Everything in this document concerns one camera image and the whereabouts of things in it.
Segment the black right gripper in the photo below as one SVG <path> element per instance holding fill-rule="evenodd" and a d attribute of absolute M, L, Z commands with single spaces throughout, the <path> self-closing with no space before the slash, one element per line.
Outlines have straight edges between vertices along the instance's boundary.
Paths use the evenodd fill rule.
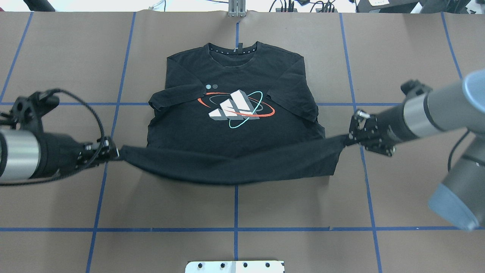
<path fill-rule="evenodd" d="M 407 141 L 407 125 L 402 105 L 377 115 L 356 110 L 350 118 L 348 146 L 358 144 L 366 151 L 391 157 L 395 145 Z"/>

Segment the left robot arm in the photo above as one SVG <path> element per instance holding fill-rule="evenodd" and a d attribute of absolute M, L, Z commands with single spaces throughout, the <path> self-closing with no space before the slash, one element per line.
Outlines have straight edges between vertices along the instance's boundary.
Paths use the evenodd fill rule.
<path fill-rule="evenodd" d="M 3 187 L 53 182 L 120 159 L 109 137 L 81 143 L 66 134 L 1 130 Z"/>

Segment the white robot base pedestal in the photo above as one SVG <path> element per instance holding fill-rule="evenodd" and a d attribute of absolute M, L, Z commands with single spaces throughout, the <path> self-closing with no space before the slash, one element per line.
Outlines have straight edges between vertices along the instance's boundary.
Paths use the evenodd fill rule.
<path fill-rule="evenodd" d="M 279 260 L 192 261 L 186 273 L 285 273 L 285 263 Z"/>

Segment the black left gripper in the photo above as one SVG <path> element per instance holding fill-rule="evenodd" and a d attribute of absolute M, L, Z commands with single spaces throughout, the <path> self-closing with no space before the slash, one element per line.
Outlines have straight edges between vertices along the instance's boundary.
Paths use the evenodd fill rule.
<path fill-rule="evenodd" d="M 120 152 L 112 138 L 81 144 L 66 134 L 38 133 L 38 143 L 41 152 L 38 178 L 67 175 L 77 166 L 96 167 L 120 160 Z"/>

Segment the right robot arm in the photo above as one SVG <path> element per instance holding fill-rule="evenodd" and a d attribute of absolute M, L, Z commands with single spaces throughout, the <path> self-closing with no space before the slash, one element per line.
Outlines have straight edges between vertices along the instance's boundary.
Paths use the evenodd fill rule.
<path fill-rule="evenodd" d="M 438 89 L 418 80 L 400 86 L 404 100 L 379 113 L 357 109 L 346 145 L 391 157 L 398 145 L 455 135 L 448 141 L 447 173 L 427 205 L 456 229 L 484 228 L 484 69 Z"/>

